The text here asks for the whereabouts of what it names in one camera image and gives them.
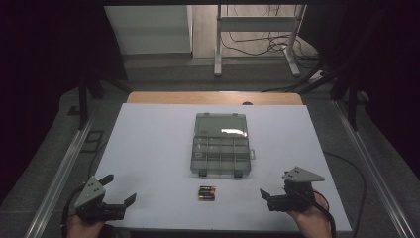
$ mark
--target human hand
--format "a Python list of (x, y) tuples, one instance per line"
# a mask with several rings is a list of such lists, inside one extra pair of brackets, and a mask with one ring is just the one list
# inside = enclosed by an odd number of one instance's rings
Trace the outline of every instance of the human hand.
[[(316, 202), (327, 209), (324, 198), (316, 192), (314, 192), (314, 195)], [(306, 238), (331, 238), (330, 222), (316, 207), (311, 206), (304, 212), (288, 211), (287, 214), (293, 217), (300, 232)]]
[(97, 238), (104, 224), (104, 221), (88, 224), (74, 215), (68, 221), (67, 238)]

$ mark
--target metal stand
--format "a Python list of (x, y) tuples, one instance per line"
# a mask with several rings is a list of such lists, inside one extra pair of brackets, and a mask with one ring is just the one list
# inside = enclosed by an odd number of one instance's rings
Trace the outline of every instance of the metal stand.
[(217, 33), (214, 56), (214, 75), (222, 75), (222, 46), (220, 45), (222, 32), (290, 32), (287, 46), (283, 53), (289, 64), (293, 76), (300, 76), (295, 58), (292, 54), (293, 44), (302, 20), (305, 5), (298, 5), (295, 17), (223, 17), (222, 6), (217, 6)]

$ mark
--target wire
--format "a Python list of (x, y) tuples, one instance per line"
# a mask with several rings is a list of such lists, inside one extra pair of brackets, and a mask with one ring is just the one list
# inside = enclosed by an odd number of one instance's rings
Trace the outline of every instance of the wire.
[[(237, 5), (234, 5), (234, 12), (235, 12), (236, 16), (238, 16), (238, 12), (236, 11), (236, 6)], [(277, 5), (277, 8), (271, 10), (271, 7), (269, 5), (266, 5), (265, 13), (263, 14), (263, 16), (265, 16), (267, 14), (269, 15), (269, 12), (270, 11), (276, 11), (275, 16), (277, 16), (278, 15), (278, 10), (280, 8), (281, 8), (281, 6), (280, 5)], [(229, 16), (229, 5), (226, 6), (226, 15)], [(222, 37), (221, 37), (221, 41), (222, 41), (222, 44), (224, 45), (224, 47), (226, 47), (227, 49), (235, 50), (235, 51), (241, 52), (241, 53), (246, 54), (246, 55), (249, 55), (249, 56), (260, 56), (260, 55), (263, 55), (265, 53), (276, 53), (276, 52), (282, 51), (283, 50), (283, 46), (286, 46), (286, 43), (285, 42), (278, 43), (275, 40), (280, 39), (280, 38), (288, 38), (290, 36), (290, 34), (287, 34), (287, 35), (272, 37), (271, 36), (271, 32), (268, 32), (268, 37), (264, 37), (266, 33), (267, 32), (263, 33), (260, 38), (235, 40), (232, 37), (232, 33), (229, 32), (229, 37), (235, 43), (238, 43), (238, 42), (252, 42), (252, 41), (268, 40), (268, 46), (267, 46), (266, 51), (265, 52), (262, 52), (262, 53), (257, 53), (257, 54), (248, 53), (248, 52), (245, 52), (245, 51), (240, 50), (238, 48), (227, 47), (226, 44), (223, 42)]]
[(94, 162), (95, 162), (95, 160), (96, 160), (96, 157), (99, 155), (99, 152), (101, 152), (101, 151), (105, 148), (105, 146), (106, 146), (107, 144), (108, 144), (108, 141), (106, 141), (104, 144), (102, 144), (102, 146), (100, 146), (100, 147), (98, 148), (98, 150), (96, 151), (95, 156), (93, 156), (92, 161), (90, 162), (90, 165), (89, 165), (89, 169), (88, 169), (88, 171), (87, 171), (87, 180), (89, 180), (89, 179), (90, 179), (90, 177), (91, 177), (92, 167), (93, 167), (93, 163), (94, 163)]
[(323, 153), (325, 155), (336, 157), (338, 159), (343, 160), (344, 162), (347, 162), (349, 165), (351, 165), (353, 168), (355, 168), (355, 170), (359, 173), (359, 175), (361, 176), (362, 181), (364, 183), (364, 191), (362, 193), (361, 206), (359, 207), (358, 218), (356, 220), (355, 229), (353, 230), (353, 235), (352, 235), (352, 237), (354, 238), (354, 237), (356, 237), (358, 235), (358, 231), (359, 231), (360, 224), (361, 224), (362, 213), (363, 213), (364, 206), (365, 206), (365, 200), (367, 198), (367, 190), (368, 190), (367, 181), (366, 181), (365, 176), (362, 173), (361, 169), (359, 169), (353, 162), (351, 162), (351, 161), (349, 161), (349, 160), (347, 160), (347, 159), (345, 159), (345, 158), (343, 158), (343, 157), (341, 157), (339, 155), (330, 153), (330, 152), (323, 151)]
[(265, 54), (265, 53), (269, 52), (269, 50), (266, 50), (265, 52), (262, 52), (262, 53), (256, 53), (256, 54), (253, 54), (253, 53), (248, 53), (248, 52), (244, 52), (244, 51), (242, 51), (242, 50), (240, 50), (240, 49), (238, 49), (238, 48), (232, 48), (232, 47), (228, 47), (228, 46), (226, 46), (226, 45), (225, 45), (225, 43), (223, 42), (223, 38), (222, 38), (222, 37), (220, 37), (220, 41), (222, 42), (222, 44), (223, 44), (223, 46), (224, 46), (225, 48), (230, 49), (230, 50), (235, 50), (235, 51), (238, 51), (238, 52), (244, 53), (244, 54), (246, 54), (246, 55), (250, 55), (250, 56), (260, 56), (260, 55), (263, 55), (263, 54)]

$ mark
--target clear plastic organizer box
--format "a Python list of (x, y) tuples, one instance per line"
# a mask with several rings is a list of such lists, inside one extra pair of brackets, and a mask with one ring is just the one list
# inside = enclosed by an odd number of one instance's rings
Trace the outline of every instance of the clear plastic organizer box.
[(250, 173), (250, 146), (244, 114), (196, 115), (191, 170), (201, 177), (212, 174), (241, 178)]

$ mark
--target black cable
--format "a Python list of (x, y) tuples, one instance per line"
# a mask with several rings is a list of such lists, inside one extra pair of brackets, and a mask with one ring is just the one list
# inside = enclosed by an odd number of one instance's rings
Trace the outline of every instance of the black cable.
[(90, 177), (91, 177), (92, 167), (93, 167), (93, 163), (94, 163), (94, 162), (95, 162), (95, 160), (96, 160), (96, 157), (99, 155), (99, 152), (101, 152), (101, 151), (105, 148), (105, 146), (106, 146), (107, 144), (108, 144), (108, 141), (106, 141), (104, 144), (102, 144), (102, 146), (100, 146), (100, 147), (98, 148), (98, 150), (96, 151), (95, 156), (93, 156), (92, 161), (90, 162), (90, 165), (89, 165), (89, 169), (88, 169), (88, 171), (87, 171), (87, 180), (89, 180), (89, 179), (90, 179)]
[(337, 237), (337, 232), (336, 232), (336, 222), (334, 220), (333, 215), (331, 215), (331, 213), (326, 210), (322, 205), (318, 204), (318, 202), (313, 201), (308, 199), (306, 196), (300, 194), (299, 192), (293, 190), (293, 189), (289, 189), (293, 194), (299, 196), (300, 198), (308, 201), (311, 203), (312, 206), (314, 206), (315, 208), (317, 208), (319, 211), (321, 211), (328, 219), (328, 221), (330, 221), (330, 232), (331, 232), (331, 237), (332, 238), (336, 238)]
[(343, 160), (344, 162), (347, 162), (349, 165), (351, 165), (353, 168), (355, 168), (355, 170), (359, 173), (359, 175), (361, 176), (362, 181), (364, 183), (364, 191), (362, 193), (361, 206), (359, 207), (358, 218), (356, 220), (355, 229), (353, 230), (353, 235), (352, 235), (352, 237), (354, 238), (354, 237), (356, 237), (358, 235), (358, 231), (359, 231), (360, 224), (361, 224), (362, 213), (363, 213), (364, 206), (365, 206), (365, 200), (367, 198), (367, 190), (368, 190), (367, 181), (366, 181), (365, 176), (362, 173), (361, 169), (359, 169), (353, 162), (351, 162), (351, 161), (349, 161), (349, 160), (347, 160), (347, 159), (345, 159), (345, 158), (343, 158), (343, 157), (341, 157), (339, 155), (330, 153), (330, 152), (326, 152), (326, 151), (322, 151), (322, 152), (325, 155), (336, 157), (338, 159)]
[(225, 48), (227, 48), (227, 49), (230, 49), (230, 50), (235, 50), (235, 51), (238, 51), (238, 52), (244, 53), (244, 54), (246, 54), (246, 55), (254, 56), (254, 57), (255, 57), (255, 56), (260, 56), (260, 55), (263, 55), (263, 54), (265, 54), (265, 53), (269, 52), (269, 50), (266, 50), (265, 52), (262, 52), (262, 53), (252, 54), (252, 53), (244, 52), (244, 51), (242, 51), (242, 50), (240, 50), (240, 49), (238, 49), (238, 48), (231, 48), (231, 47), (226, 46), (226, 45), (225, 45), (225, 43), (223, 42), (223, 38), (222, 38), (222, 37), (220, 37), (220, 41), (222, 42), (223, 46), (225, 46)]

